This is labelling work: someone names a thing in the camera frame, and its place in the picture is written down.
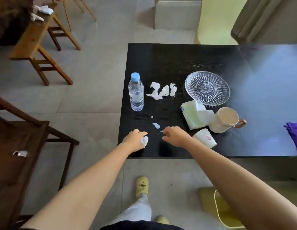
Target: water bottle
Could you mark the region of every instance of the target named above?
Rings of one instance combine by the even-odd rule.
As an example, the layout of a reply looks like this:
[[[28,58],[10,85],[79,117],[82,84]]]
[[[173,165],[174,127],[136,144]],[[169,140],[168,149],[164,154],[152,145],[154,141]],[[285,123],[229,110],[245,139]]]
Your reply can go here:
[[[144,86],[142,81],[140,80],[139,73],[131,74],[131,81],[128,84],[130,105],[134,111],[140,111],[144,106]]]

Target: mug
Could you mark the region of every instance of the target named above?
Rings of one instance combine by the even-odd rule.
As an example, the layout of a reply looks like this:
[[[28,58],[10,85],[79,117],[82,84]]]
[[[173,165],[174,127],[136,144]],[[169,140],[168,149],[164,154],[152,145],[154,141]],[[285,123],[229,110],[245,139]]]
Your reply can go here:
[[[204,128],[195,133],[193,138],[197,139],[199,142],[203,143],[209,148],[212,148],[217,145],[207,128]]]
[[[229,107],[220,108],[212,117],[208,127],[214,133],[222,133],[231,127],[240,128],[246,125],[244,119],[239,119],[236,111]]]

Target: white pants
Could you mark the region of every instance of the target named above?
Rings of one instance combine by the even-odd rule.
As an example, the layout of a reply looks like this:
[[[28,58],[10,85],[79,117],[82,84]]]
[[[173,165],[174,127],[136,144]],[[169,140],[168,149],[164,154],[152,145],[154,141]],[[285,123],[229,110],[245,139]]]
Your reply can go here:
[[[112,220],[109,223],[109,225],[115,224],[123,220],[129,220],[129,221],[139,221],[139,220],[150,221],[151,220],[151,208],[150,208],[150,205],[148,204],[147,194],[145,193],[140,194],[138,200],[130,207],[128,207],[125,211],[123,211],[118,217]]]

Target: yellow bucket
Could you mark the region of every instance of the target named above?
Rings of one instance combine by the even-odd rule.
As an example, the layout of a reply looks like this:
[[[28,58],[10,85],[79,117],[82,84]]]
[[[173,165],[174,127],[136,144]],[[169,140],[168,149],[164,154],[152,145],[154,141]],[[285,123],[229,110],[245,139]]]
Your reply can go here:
[[[199,192],[201,205],[206,213],[219,219],[227,228],[244,228],[229,205],[214,187],[200,188]]]

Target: foot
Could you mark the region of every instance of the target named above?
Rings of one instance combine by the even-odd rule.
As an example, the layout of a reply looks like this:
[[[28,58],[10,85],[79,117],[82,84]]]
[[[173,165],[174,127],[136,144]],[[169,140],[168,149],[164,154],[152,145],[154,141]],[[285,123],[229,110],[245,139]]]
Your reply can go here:
[[[156,222],[160,224],[169,224],[169,221],[164,216],[158,216]]]
[[[142,193],[147,194],[148,197],[148,178],[143,176],[137,179],[135,197],[138,198],[138,196]]]

